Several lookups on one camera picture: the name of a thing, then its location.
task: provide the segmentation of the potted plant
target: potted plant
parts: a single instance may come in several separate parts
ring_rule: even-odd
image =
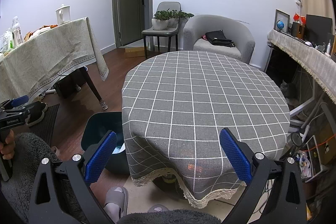
[[[189,18],[191,18],[193,16],[194,16],[193,14],[188,14],[188,13],[183,12],[183,11],[173,10],[171,12],[171,18],[169,19],[168,26],[174,28],[179,23],[179,18],[188,20]]]
[[[152,18],[152,25],[154,30],[162,31],[168,27],[169,19],[171,18],[172,12],[169,11],[157,11]]]

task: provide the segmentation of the blue gripper pad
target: blue gripper pad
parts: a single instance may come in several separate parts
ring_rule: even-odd
[[[252,180],[251,165],[236,141],[226,129],[220,132],[219,141],[238,178],[249,185]]]
[[[29,97],[27,95],[13,99],[12,101],[12,107],[18,107],[21,106],[29,101]]]
[[[86,164],[84,181],[87,184],[97,182],[116,146],[117,135],[111,132]]]

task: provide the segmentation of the black bag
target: black bag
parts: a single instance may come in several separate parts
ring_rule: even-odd
[[[214,46],[235,47],[233,41],[225,37],[223,30],[207,32],[205,36]]]

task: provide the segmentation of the human hand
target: human hand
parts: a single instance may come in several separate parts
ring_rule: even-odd
[[[10,130],[9,135],[6,138],[6,146],[0,142],[0,152],[3,155],[4,160],[10,160],[14,157],[14,148],[15,148],[15,141],[14,141],[14,132]]]

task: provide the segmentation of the computer monitor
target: computer monitor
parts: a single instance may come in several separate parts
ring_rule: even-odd
[[[307,15],[303,39],[317,45],[328,44],[333,20],[328,17]]]

